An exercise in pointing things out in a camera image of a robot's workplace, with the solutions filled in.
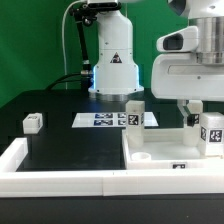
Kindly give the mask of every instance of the black table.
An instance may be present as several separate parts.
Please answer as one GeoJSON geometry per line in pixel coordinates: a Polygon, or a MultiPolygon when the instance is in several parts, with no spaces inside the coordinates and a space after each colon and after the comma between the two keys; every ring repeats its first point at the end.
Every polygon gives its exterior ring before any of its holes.
{"type": "MultiPolygon", "coordinates": [[[[144,97],[158,128],[182,127],[175,100],[144,97]]],[[[0,152],[16,137],[27,137],[29,153],[17,172],[125,169],[122,128],[71,128],[76,113],[124,112],[126,102],[102,102],[79,90],[29,91],[0,110],[0,152]],[[37,135],[24,135],[29,113],[43,114],[37,135]]],[[[205,111],[224,111],[208,102],[205,111]]],[[[0,223],[223,223],[224,195],[2,198],[0,223]]]]}

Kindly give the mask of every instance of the white tray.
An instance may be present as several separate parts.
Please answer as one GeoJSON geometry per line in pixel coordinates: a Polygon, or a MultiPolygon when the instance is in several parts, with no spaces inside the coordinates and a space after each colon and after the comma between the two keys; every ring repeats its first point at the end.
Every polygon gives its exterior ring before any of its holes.
{"type": "Polygon", "coordinates": [[[205,158],[197,147],[185,146],[182,142],[183,129],[145,129],[144,145],[131,148],[123,130],[126,169],[224,168],[223,159],[205,158]]]}

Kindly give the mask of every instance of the white cube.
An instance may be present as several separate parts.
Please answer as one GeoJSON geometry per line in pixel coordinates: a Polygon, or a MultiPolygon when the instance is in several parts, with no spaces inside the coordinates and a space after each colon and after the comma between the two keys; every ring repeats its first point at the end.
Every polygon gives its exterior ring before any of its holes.
{"type": "Polygon", "coordinates": [[[221,156],[224,149],[224,116],[220,113],[200,115],[200,141],[198,148],[202,155],[221,156]]]}
{"type": "Polygon", "coordinates": [[[29,114],[23,120],[24,134],[37,134],[43,126],[43,116],[40,113],[29,114]]]}
{"type": "Polygon", "coordinates": [[[130,100],[126,104],[126,131],[130,147],[141,147],[144,143],[145,102],[130,100]]]}

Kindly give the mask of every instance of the warning label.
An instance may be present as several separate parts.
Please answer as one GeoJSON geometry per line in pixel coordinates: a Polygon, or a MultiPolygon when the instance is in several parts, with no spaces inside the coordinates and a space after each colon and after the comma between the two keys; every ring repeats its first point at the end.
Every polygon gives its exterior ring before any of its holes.
{"type": "Polygon", "coordinates": [[[112,60],[110,61],[110,63],[122,63],[120,56],[118,55],[118,53],[116,52],[116,54],[114,55],[114,57],[112,58],[112,60]]]}

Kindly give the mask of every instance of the blue light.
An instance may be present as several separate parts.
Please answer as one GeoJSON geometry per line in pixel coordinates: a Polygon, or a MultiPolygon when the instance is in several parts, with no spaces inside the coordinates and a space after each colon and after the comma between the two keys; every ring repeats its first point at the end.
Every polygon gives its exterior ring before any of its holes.
{"type": "Polygon", "coordinates": [[[136,82],[137,82],[137,88],[139,88],[140,87],[140,85],[139,85],[139,67],[138,67],[138,65],[136,65],[136,66],[137,66],[136,82]]]}
{"type": "Polygon", "coordinates": [[[93,89],[96,89],[96,66],[93,67],[93,89]]]}

